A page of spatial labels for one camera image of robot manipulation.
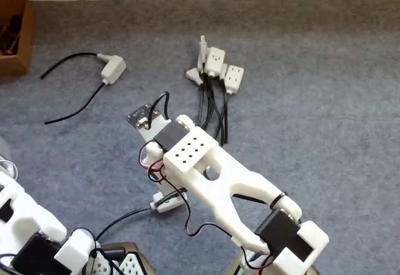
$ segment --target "white plug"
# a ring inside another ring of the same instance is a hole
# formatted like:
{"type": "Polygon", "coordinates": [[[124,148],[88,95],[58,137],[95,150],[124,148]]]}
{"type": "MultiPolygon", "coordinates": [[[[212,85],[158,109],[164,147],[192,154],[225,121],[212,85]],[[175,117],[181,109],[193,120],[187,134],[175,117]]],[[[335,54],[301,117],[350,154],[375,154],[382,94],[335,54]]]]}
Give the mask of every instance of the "white plug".
{"type": "Polygon", "coordinates": [[[195,67],[186,71],[186,77],[191,81],[194,81],[198,86],[203,84],[203,80],[200,78],[199,71],[195,67]]]}
{"type": "Polygon", "coordinates": [[[97,57],[106,62],[106,66],[101,71],[102,81],[105,84],[114,84],[126,69],[126,63],[121,56],[97,54],[97,57]]]}
{"type": "Polygon", "coordinates": [[[200,36],[199,42],[199,57],[197,58],[197,70],[203,73],[203,64],[206,62],[207,58],[207,42],[204,36],[200,36]]]}
{"type": "Polygon", "coordinates": [[[228,65],[227,64],[223,64],[222,65],[222,69],[221,69],[221,73],[219,74],[219,80],[224,80],[225,79],[225,74],[226,74],[226,70],[228,69],[228,65]]]}
{"type": "Polygon", "coordinates": [[[242,81],[244,69],[230,65],[225,74],[225,88],[228,94],[236,94],[242,81]]]}
{"type": "Polygon", "coordinates": [[[216,77],[221,73],[225,58],[225,51],[215,47],[209,48],[204,72],[210,77],[216,77]]]}

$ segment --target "black rubber band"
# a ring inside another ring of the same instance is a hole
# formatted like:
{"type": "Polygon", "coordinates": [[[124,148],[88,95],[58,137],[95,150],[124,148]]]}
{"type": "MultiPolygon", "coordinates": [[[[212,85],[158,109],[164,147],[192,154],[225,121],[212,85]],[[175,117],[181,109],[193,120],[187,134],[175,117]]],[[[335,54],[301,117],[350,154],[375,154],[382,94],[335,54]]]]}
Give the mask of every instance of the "black rubber band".
{"type": "Polygon", "coordinates": [[[271,204],[269,205],[269,208],[274,209],[274,206],[276,203],[278,203],[279,200],[281,200],[284,196],[287,196],[288,194],[286,194],[286,192],[282,192],[278,197],[276,197],[274,199],[273,202],[271,202],[271,204]]]}

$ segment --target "cardboard box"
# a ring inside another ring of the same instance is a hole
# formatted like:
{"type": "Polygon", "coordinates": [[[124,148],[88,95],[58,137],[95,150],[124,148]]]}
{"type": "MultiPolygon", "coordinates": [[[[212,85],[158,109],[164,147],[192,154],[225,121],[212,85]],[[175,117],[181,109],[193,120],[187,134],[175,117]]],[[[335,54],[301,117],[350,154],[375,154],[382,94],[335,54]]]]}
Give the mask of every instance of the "cardboard box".
{"type": "Polygon", "coordinates": [[[0,0],[0,25],[9,25],[12,15],[22,15],[22,28],[16,55],[0,56],[0,76],[25,74],[31,62],[35,28],[33,3],[30,0],[0,0]]]}

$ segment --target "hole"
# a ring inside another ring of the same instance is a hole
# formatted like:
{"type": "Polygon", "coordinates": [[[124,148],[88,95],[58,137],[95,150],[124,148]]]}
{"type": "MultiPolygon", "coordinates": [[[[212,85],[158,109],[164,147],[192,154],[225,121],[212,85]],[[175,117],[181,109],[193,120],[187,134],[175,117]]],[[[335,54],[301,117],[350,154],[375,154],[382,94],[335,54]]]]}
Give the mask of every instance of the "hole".
{"type": "Polygon", "coordinates": [[[208,177],[208,180],[213,181],[213,180],[217,180],[219,178],[219,174],[213,168],[211,168],[207,172],[207,177],[208,177]]]}
{"type": "Polygon", "coordinates": [[[6,203],[0,208],[0,220],[7,223],[14,214],[14,210],[11,207],[11,199],[8,199],[6,203]]]}

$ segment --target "wire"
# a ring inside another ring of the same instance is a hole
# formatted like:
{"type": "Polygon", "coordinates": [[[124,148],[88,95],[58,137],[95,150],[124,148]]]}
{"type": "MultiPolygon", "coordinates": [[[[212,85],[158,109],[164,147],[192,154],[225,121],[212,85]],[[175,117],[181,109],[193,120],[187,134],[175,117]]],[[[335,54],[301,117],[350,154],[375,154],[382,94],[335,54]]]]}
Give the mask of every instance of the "wire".
{"type": "Polygon", "coordinates": [[[204,81],[204,91],[207,93],[207,116],[206,116],[206,120],[205,122],[201,125],[201,128],[203,128],[204,130],[207,129],[207,126],[214,114],[214,106],[210,101],[210,98],[208,97],[208,91],[211,94],[214,94],[214,91],[212,90],[212,86],[211,86],[211,82],[208,81],[207,75],[203,74],[203,81],[204,81]]]}
{"type": "MultiPolygon", "coordinates": [[[[148,166],[147,164],[144,164],[144,163],[143,163],[143,161],[142,161],[142,155],[143,155],[144,148],[145,148],[149,143],[151,143],[151,142],[153,142],[153,141],[154,141],[154,140],[150,140],[150,141],[146,142],[146,143],[140,148],[140,150],[139,150],[139,155],[138,155],[138,157],[137,157],[138,163],[141,165],[142,168],[144,168],[144,169],[146,169],[146,170],[148,170],[148,169],[150,168],[150,166],[148,166]]],[[[152,171],[152,172],[158,172],[158,171],[160,171],[160,170],[159,170],[159,169],[151,169],[150,171],[152,171]]]]}
{"type": "Polygon", "coordinates": [[[218,226],[217,224],[215,224],[213,222],[205,222],[199,228],[197,228],[194,232],[189,232],[189,221],[190,221],[190,217],[191,217],[191,208],[190,208],[190,205],[188,203],[188,200],[186,200],[185,197],[182,195],[182,192],[171,181],[169,181],[165,177],[165,175],[163,174],[162,171],[160,171],[160,175],[162,177],[161,180],[165,180],[180,195],[180,197],[182,198],[183,202],[185,203],[185,206],[186,206],[186,209],[187,209],[187,218],[186,218],[186,222],[185,222],[185,225],[184,225],[184,230],[185,230],[185,232],[186,232],[186,234],[188,236],[191,236],[191,237],[198,236],[205,226],[213,226],[213,227],[218,228],[219,230],[221,230],[225,234],[227,234],[229,237],[232,237],[225,229],[223,229],[222,227],[218,226]]]}
{"type": "MultiPolygon", "coordinates": [[[[262,264],[266,264],[268,262],[268,259],[270,259],[270,257],[271,255],[267,256],[266,259],[262,262],[262,264]]],[[[258,275],[263,275],[263,269],[258,270],[258,275]]]]}
{"type": "Polygon", "coordinates": [[[1,262],[2,258],[7,258],[10,256],[16,256],[15,254],[11,254],[11,253],[6,253],[6,254],[1,254],[0,255],[0,270],[4,271],[7,274],[11,274],[11,275],[24,275],[20,272],[18,272],[17,270],[12,269],[11,267],[7,267],[5,264],[3,264],[1,262]]]}
{"type": "Polygon", "coordinates": [[[169,102],[169,92],[163,92],[158,98],[157,100],[155,100],[155,102],[152,104],[152,106],[150,107],[149,110],[149,116],[147,117],[147,126],[148,129],[151,128],[151,122],[153,120],[153,112],[158,104],[158,102],[160,102],[160,100],[165,97],[165,102],[164,102],[164,116],[166,119],[169,119],[168,116],[168,102],[169,102]]]}
{"type": "Polygon", "coordinates": [[[69,119],[69,118],[72,118],[72,117],[76,116],[76,115],[79,114],[81,111],[83,111],[83,110],[86,108],[86,106],[89,105],[89,103],[93,100],[93,98],[95,97],[95,95],[101,90],[101,88],[102,88],[103,86],[105,86],[105,83],[104,83],[104,82],[102,82],[102,83],[100,84],[100,86],[95,90],[95,92],[92,94],[92,96],[91,96],[91,97],[89,98],[89,100],[86,102],[86,104],[85,104],[83,107],[81,107],[79,110],[77,110],[76,112],[74,112],[73,114],[70,114],[70,115],[65,116],[65,117],[60,117],[59,119],[55,119],[55,120],[52,120],[52,121],[46,121],[46,122],[44,122],[44,124],[45,124],[45,125],[53,124],[53,123],[57,123],[57,122],[60,122],[60,121],[63,121],[63,120],[66,120],[66,119],[69,119]]]}
{"type": "Polygon", "coordinates": [[[8,163],[8,164],[12,165],[12,168],[14,169],[14,172],[13,172],[14,174],[12,175],[12,178],[15,181],[17,181],[17,179],[18,179],[18,168],[17,168],[17,166],[12,161],[9,161],[8,159],[0,159],[0,163],[8,163]]]}
{"type": "MultiPolygon", "coordinates": [[[[179,189],[179,191],[181,192],[181,193],[185,193],[185,192],[187,192],[188,190],[187,189],[185,189],[184,187],[182,187],[182,188],[180,188],[179,189]]],[[[155,202],[154,203],[154,207],[155,208],[158,208],[160,205],[162,205],[162,204],[164,204],[165,202],[167,202],[167,201],[169,201],[169,200],[171,200],[171,199],[173,199],[173,198],[176,198],[176,197],[179,197],[179,194],[177,193],[177,192],[170,192],[169,194],[167,194],[166,196],[164,196],[162,199],[160,199],[159,201],[157,201],[157,202],[155,202]]]]}
{"type": "Polygon", "coordinates": [[[60,64],[66,62],[67,60],[71,59],[71,58],[75,58],[77,56],[97,56],[96,53],[93,52],[78,52],[78,53],[74,53],[71,54],[67,57],[64,57],[63,59],[59,60],[58,62],[56,62],[55,64],[53,64],[49,69],[47,69],[46,72],[44,72],[41,76],[40,79],[44,79],[52,70],[56,69],[60,64]]]}
{"type": "Polygon", "coordinates": [[[204,83],[201,85],[199,112],[197,114],[197,126],[201,125],[201,119],[203,118],[203,106],[204,106],[204,83]]]}
{"type": "MultiPolygon", "coordinates": [[[[232,235],[231,235],[229,232],[227,232],[227,231],[226,231],[225,229],[223,229],[221,226],[219,226],[219,225],[217,225],[217,224],[215,224],[215,223],[213,223],[213,222],[205,222],[205,223],[203,223],[199,228],[197,228],[194,232],[190,233],[190,232],[189,232],[189,222],[190,222],[190,217],[191,217],[191,208],[190,208],[190,205],[189,205],[189,203],[188,203],[188,200],[186,200],[185,197],[184,197],[184,196],[182,195],[182,193],[180,192],[180,190],[179,190],[171,181],[169,181],[169,180],[165,177],[165,175],[163,174],[162,171],[160,171],[160,175],[161,175],[161,177],[162,177],[161,180],[165,180],[165,181],[180,195],[180,197],[182,198],[183,202],[185,203],[185,206],[186,206],[186,209],[187,209],[187,218],[186,218],[186,221],[185,221],[184,230],[185,230],[185,232],[186,232],[186,234],[187,234],[188,236],[190,236],[190,237],[198,236],[198,235],[201,233],[201,231],[203,230],[203,228],[204,228],[205,226],[213,226],[213,227],[215,227],[215,228],[218,228],[218,229],[221,230],[222,232],[224,232],[224,233],[225,233],[226,235],[228,235],[230,238],[232,237],[232,235]]],[[[270,266],[270,265],[273,263],[273,261],[271,261],[271,262],[267,263],[267,264],[264,265],[264,266],[261,266],[261,267],[253,267],[252,265],[249,264],[249,261],[248,261],[247,256],[246,256],[246,251],[244,250],[244,248],[243,248],[242,246],[241,246],[241,249],[242,249],[243,254],[244,254],[244,260],[245,260],[247,266],[248,266],[250,269],[253,269],[253,270],[262,270],[262,269],[265,269],[266,267],[270,266]]]]}
{"type": "Polygon", "coordinates": [[[228,102],[230,97],[231,95],[229,94],[226,94],[226,97],[224,97],[225,144],[228,143],[228,102]]]}
{"type": "MultiPolygon", "coordinates": [[[[209,91],[207,91],[207,95],[208,95],[208,98],[212,101],[212,105],[214,106],[214,110],[215,110],[215,112],[217,114],[219,123],[222,124],[223,123],[223,117],[221,116],[221,113],[218,110],[218,107],[217,107],[217,104],[215,102],[214,96],[209,91]]],[[[221,146],[224,144],[224,141],[225,141],[224,132],[221,130],[221,141],[220,141],[220,145],[221,146]]]]}
{"type": "Polygon", "coordinates": [[[93,267],[94,267],[94,260],[95,260],[95,258],[96,258],[96,256],[97,256],[97,253],[100,252],[100,253],[103,255],[104,259],[105,259],[106,261],[108,261],[108,263],[109,263],[115,270],[117,270],[117,272],[118,272],[120,275],[124,275],[124,273],[120,270],[120,268],[119,268],[117,265],[115,265],[114,262],[113,262],[111,259],[109,259],[109,258],[107,257],[107,254],[104,252],[104,250],[101,249],[101,248],[97,248],[97,246],[96,246],[96,241],[97,241],[97,239],[94,237],[94,234],[93,234],[92,231],[90,231],[88,228],[85,228],[85,227],[78,227],[78,228],[74,229],[74,230],[71,232],[71,234],[72,234],[74,231],[78,230],[78,229],[82,229],[82,230],[87,231],[87,232],[92,236],[92,238],[93,238],[94,248],[93,248],[92,251],[90,251],[90,253],[89,253],[89,256],[91,256],[91,257],[93,258],[93,265],[92,265],[92,270],[91,270],[90,274],[92,274],[93,267]]]}
{"type": "Polygon", "coordinates": [[[150,207],[142,207],[139,209],[135,209],[134,211],[130,211],[129,213],[123,215],[122,217],[119,217],[118,219],[116,219],[115,221],[111,222],[109,225],[107,225],[96,237],[96,240],[98,241],[103,235],[104,233],[106,233],[106,231],[108,231],[110,228],[112,228],[114,225],[116,225],[117,223],[125,220],[126,218],[129,218],[135,214],[141,213],[143,211],[148,211],[150,210],[150,207]]]}
{"type": "Polygon", "coordinates": [[[261,266],[261,267],[253,267],[253,266],[249,263],[249,261],[248,261],[248,257],[246,256],[246,250],[244,250],[243,246],[241,246],[240,248],[241,248],[242,251],[243,251],[243,254],[244,254],[244,261],[246,262],[246,265],[247,265],[247,267],[248,267],[249,269],[252,269],[252,270],[263,270],[263,269],[269,267],[270,265],[272,265],[273,262],[274,262],[274,260],[272,260],[271,262],[268,262],[268,259],[274,257],[272,254],[270,254],[270,255],[267,257],[267,259],[266,259],[267,262],[266,262],[263,266],[261,266]]]}

